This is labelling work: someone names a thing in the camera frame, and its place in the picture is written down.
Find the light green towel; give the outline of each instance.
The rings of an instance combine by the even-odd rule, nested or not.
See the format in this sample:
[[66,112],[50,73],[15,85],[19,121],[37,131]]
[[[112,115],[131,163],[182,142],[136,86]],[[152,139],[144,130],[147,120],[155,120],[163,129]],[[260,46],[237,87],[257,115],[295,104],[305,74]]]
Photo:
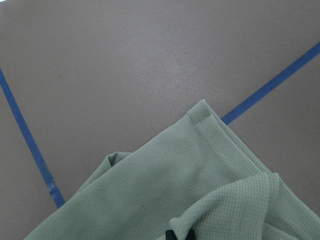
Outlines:
[[320,218],[205,100],[138,150],[108,155],[26,240],[320,240]]

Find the cloth fold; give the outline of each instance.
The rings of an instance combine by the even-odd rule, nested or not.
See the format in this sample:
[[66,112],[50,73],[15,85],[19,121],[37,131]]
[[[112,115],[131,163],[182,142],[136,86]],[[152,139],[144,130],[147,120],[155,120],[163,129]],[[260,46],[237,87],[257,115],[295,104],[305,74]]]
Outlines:
[[106,156],[25,240],[319,240],[320,218],[205,100],[136,151]]

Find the black object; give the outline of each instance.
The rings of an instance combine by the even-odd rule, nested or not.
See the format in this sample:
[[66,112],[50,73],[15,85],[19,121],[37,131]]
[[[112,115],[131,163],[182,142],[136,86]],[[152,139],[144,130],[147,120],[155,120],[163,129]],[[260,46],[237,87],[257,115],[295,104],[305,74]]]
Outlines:
[[[173,230],[167,230],[167,231],[165,231],[165,240],[178,240],[178,239],[177,239],[175,232]],[[185,240],[196,240],[195,231],[190,229]]]

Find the gray surface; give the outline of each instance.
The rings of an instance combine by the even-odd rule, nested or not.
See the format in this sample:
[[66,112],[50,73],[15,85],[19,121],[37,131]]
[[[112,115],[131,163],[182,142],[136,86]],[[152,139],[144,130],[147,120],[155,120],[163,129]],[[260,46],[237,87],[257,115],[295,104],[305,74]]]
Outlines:
[[[8,0],[0,66],[68,200],[199,100],[224,116],[320,40],[318,0]],[[230,128],[320,215],[320,58]],[[55,204],[0,94],[0,239]]]

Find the blue line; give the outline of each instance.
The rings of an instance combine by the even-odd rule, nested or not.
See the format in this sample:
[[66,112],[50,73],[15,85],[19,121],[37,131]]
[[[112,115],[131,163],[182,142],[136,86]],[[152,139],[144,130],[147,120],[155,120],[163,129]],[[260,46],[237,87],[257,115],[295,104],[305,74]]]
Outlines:
[[320,42],[316,44],[313,48],[299,57],[296,61],[294,61],[290,66],[288,66],[285,70],[280,72],[277,76],[263,85],[259,90],[249,96],[246,100],[236,106],[233,110],[231,110],[228,114],[221,118],[221,120],[226,124],[230,124],[236,118],[238,118],[241,114],[251,108],[254,104],[260,101],[264,96],[269,94],[273,89],[287,80],[291,75],[293,75],[296,71],[301,69],[304,65],[310,62],[314,57],[316,57],[320,53]]
[[14,118],[19,125],[19,128],[20,128],[22,135],[24,137],[24,140],[30,149],[30,152],[34,158],[34,161],[35,161],[37,167],[40,170],[40,173],[45,181],[46,186],[49,188],[51,198],[54,200],[55,205],[58,208],[60,208],[65,203],[64,197],[62,196],[59,188],[55,185],[55,180],[47,168],[46,162],[38,149],[36,141],[32,137],[32,134],[31,134],[26,122],[25,122],[24,117],[22,116],[22,113],[21,113],[21,111],[17,105],[17,102],[16,102],[16,100],[15,100],[15,98],[9,88],[9,85],[5,79],[5,76],[4,76],[3,72],[1,71],[1,68],[0,68],[0,85],[2,87],[2,90],[3,90],[3,93],[6,97],[6,100],[11,108],[11,111],[14,115]]

